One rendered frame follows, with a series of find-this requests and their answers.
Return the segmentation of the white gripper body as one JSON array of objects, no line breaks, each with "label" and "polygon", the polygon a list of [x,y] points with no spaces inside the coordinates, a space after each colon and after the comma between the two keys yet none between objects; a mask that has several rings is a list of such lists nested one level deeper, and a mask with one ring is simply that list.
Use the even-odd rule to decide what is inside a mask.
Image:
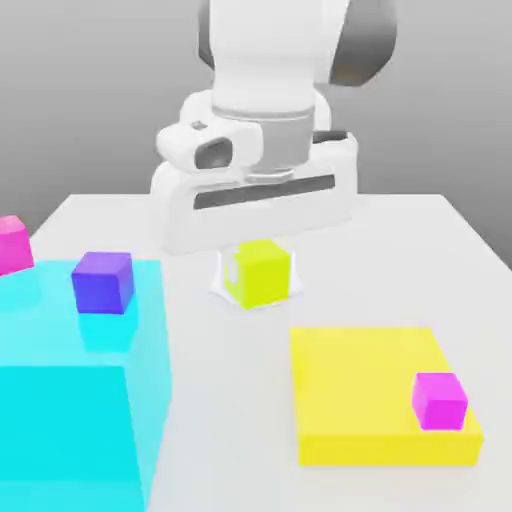
[{"label": "white gripper body", "polygon": [[250,183],[235,170],[189,174],[165,162],[150,198],[159,244],[171,254],[214,250],[338,225],[358,195],[358,142],[318,132],[310,160],[279,183]]}]

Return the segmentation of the small yellow-green cube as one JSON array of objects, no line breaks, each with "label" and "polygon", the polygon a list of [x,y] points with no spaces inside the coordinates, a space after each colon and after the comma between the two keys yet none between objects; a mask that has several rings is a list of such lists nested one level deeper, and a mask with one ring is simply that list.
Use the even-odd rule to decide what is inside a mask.
[{"label": "small yellow-green cube", "polygon": [[286,300],[291,255],[271,239],[243,242],[224,263],[224,286],[244,309]]}]

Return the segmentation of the small purple cube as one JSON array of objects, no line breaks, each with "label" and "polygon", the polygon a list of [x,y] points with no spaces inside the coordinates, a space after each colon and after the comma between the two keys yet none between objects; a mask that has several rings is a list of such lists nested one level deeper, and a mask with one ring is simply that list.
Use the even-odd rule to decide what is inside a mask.
[{"label": "small purple cube", "polygon": [[134,295],[132,257],[127,252],[86,252],[71,279],[81,314],[122,315]]}]

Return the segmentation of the small magenta cube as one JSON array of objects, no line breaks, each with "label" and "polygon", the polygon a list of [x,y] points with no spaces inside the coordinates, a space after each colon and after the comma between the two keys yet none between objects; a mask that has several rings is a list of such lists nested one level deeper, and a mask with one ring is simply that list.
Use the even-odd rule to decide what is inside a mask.
[{"label": "small magenta cube", "polygon": [[460,431],[468,408],[467,395],[454,373],[418,372],[411,405],[426,431]]}]

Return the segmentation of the small pink cube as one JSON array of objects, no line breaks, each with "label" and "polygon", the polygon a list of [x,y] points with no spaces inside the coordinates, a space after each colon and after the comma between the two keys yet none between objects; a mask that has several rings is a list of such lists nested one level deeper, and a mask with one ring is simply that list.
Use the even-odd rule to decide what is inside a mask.
[{"label": "small pink cube", "polygon": [[0,276],[34,266],[29,233],[16,215],[0,217]]}]

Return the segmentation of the large yellow box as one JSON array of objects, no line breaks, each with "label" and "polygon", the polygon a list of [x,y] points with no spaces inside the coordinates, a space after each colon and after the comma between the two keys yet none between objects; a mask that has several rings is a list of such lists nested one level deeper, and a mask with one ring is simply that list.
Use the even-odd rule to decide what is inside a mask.
[{"label": "large yellow box", "polygon": [[290,356],[301,465],[477,463],[483,431],[469,400],[460,431],[423,430],[412,408],[418,372],[454,373],[431,330],[293,328]]}]

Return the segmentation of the large cyan box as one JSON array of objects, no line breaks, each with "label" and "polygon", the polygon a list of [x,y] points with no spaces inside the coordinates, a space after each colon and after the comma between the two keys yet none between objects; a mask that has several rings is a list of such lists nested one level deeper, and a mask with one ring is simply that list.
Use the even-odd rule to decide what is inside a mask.
[{"label": "large cyan box", "polygon": [[160,264],[80,314],[71,260],[0,277],[0,512],[146,512],[171,400]]}]

